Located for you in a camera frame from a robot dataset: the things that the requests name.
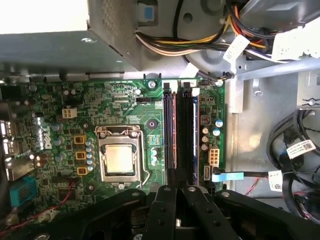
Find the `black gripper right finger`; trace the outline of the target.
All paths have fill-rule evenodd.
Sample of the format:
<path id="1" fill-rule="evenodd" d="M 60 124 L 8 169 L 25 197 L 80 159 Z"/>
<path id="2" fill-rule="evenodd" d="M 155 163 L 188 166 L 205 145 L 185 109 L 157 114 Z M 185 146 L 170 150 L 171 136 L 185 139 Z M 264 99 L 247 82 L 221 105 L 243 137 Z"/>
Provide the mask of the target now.
<path id="1" fill-rule="evenodd" d="M 179 174 L 177 185 L 210 240 L 318 240 L 320 226 L 231 190 L 212 200 Z"/>

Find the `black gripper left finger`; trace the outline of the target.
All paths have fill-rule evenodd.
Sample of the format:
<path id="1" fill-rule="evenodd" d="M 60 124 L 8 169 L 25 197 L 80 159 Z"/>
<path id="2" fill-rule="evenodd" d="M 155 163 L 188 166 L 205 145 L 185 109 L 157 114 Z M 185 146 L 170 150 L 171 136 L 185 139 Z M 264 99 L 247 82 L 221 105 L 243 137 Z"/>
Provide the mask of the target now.
<path id="1" fill-rule="evenodd" d="M 30 229 L 24 240 L 173 240 L 177 171 L 156 192 L 129 189 L 69 216 Z"/>

